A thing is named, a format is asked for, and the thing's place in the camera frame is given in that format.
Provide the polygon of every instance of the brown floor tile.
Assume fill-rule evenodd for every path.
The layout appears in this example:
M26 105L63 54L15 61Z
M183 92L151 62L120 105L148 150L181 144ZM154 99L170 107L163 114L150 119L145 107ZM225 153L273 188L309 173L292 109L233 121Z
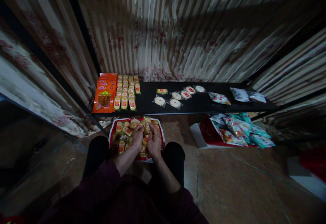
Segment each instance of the brown floor tile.
M166 144L170 141L179 143L186 155L184 162L184 187L192 194L194 201L197 197L197 147L193 138L161 124Z
M292 224L326 223L326 203L312 194L273 179L278 195Z
M287 223L270 177L217 149L199 151L199 208L210 223Z
M232 157L251 164L258 169L265 171L265 166L262 161L258 148L237 147L230 149L221 149L221 151L231 155Z

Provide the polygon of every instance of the maroon sleeve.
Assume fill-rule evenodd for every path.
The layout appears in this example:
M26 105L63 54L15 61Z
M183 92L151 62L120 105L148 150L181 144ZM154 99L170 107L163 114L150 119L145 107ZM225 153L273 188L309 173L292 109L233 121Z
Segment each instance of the maroon sleeve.
M198 206L190 192L183 188L181 198L176 206L170 209L171 217L175 223L208 223L204 215L200 212Z
M82 222L96 205L112 195L119 180L120 173L112 159L105 160L94 175L82 181L71 193L51 206L38 223Z

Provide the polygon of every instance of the leg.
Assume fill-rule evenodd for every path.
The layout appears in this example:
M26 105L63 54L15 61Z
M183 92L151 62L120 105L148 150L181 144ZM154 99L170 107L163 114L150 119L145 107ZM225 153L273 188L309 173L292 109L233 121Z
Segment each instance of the leg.
M92 176L102 162L109 157L109 141L105 136L95 137L88 147L83 179Z

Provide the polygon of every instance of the tile floor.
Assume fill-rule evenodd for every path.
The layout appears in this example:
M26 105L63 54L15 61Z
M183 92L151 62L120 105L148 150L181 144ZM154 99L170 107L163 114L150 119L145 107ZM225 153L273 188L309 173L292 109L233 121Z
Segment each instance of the tile floor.
M210 223L321 223L326 203L290 177L285 147L266 150L232 148L198 150L189 125L201 115L156 116L166 142L182 145L186 154L185 187ZM30 176L0 202L5 216L38 216L78 185L92 138L61 143ZM134 163L129 172L150 179L148 164Z

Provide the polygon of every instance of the black pants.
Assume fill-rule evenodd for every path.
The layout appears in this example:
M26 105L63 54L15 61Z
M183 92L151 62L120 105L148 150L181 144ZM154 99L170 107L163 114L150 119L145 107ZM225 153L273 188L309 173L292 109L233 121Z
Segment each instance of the black pants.
M181 186L184 186L183 182L183 167L185 160L185 153L182 146L176 142L169 142L162 154L162 157ZM92 176L102 162L109 158L109 142L104 136L95 137L89 147L87 153L87 159L85 164L85 169L83 173L83 178ZM152 179L149 181L148 185L156 185L159 181L157 172L152 172Z

